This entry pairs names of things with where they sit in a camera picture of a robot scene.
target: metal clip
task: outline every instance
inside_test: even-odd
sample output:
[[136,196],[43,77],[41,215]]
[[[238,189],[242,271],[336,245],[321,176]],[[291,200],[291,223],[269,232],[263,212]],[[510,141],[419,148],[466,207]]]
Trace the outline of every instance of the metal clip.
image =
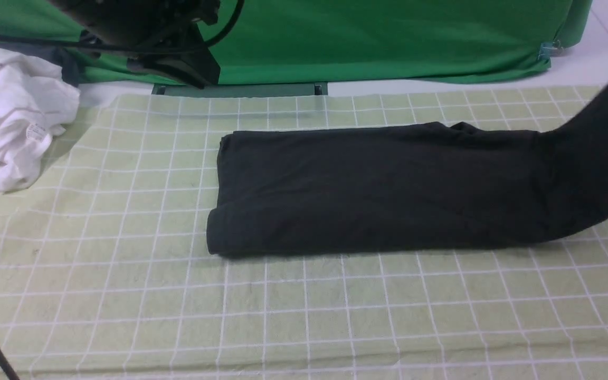
[[558,57],[564,53],[564,48],[559,40],[554,42],[544,42],[538,51],[538,60],[550,60],[551,57]]

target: black fabric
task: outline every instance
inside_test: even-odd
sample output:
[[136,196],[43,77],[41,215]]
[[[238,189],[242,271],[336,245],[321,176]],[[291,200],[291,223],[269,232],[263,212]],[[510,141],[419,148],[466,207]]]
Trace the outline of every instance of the black fabric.
[[22,43],[0,43],[0,49],[41,58],[42,60],[47,60],[48,62],[58,65],[59,67],[62,67],[62,81],[71,86],[79,87],[82,67],[72,54],[61,47],[36,46]]
[[608,219],[608,86],[543,133],[238,131],[217,173],[207,245],[225,257],[534,245]]

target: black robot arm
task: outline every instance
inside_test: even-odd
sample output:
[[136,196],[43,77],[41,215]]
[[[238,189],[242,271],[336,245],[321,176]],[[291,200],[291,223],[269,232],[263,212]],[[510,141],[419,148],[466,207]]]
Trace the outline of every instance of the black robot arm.
[[[83,26],[81,43],[95,48],[100,45],[130,48],[112,52],[128,57],[128,70],[161,75],[201,89],[217,84],[220,78],[220,65],[197,26],[198,22],[217,23],[220,0],[48,1]],[[183,51],[191,46],[193,51]],[[100,55],[92,49],[80,50],[94,57]],[[166,50],[171,53],[157,52]]]

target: white cloth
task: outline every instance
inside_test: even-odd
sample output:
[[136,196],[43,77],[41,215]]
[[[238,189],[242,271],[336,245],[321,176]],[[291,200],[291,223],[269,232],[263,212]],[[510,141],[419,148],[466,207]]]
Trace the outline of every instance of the white cloth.
[[41,58],[0,49],[0,192],[27,188],[61,124],[77,117],[79,90]]

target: green backdrop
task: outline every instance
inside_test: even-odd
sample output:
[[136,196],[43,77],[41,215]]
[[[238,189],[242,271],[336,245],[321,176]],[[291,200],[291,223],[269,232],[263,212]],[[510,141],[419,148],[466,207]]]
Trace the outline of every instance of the green backdrop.
[[[235,0],[223,0],[221,29]],[[543,72],[542,43],[581,38],[591,0],[248,0],[234,31],[212,48],[222,84],[419,77],[511,80]],[[80,27],[46,0],[0,0],[0,33],[76,41]],[[125,59],[81,56],[84,81],[132,79]]]

